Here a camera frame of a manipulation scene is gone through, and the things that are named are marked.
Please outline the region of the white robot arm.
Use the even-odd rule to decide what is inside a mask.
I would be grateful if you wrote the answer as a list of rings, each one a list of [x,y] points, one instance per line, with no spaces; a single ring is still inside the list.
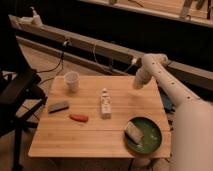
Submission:
[[[142,88],[154,77],[175,106],[170,171],[213,171],[213,104],[204,101],[171,75],[165,54],[141,57],[133,87]]]

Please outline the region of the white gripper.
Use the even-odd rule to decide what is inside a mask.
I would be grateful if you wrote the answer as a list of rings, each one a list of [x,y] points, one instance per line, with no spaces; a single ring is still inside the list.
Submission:
[[[136,72],[133,87],[135,89],[141,89],[144,85],[148,84],[152,76],[143,68],[139,68]]]

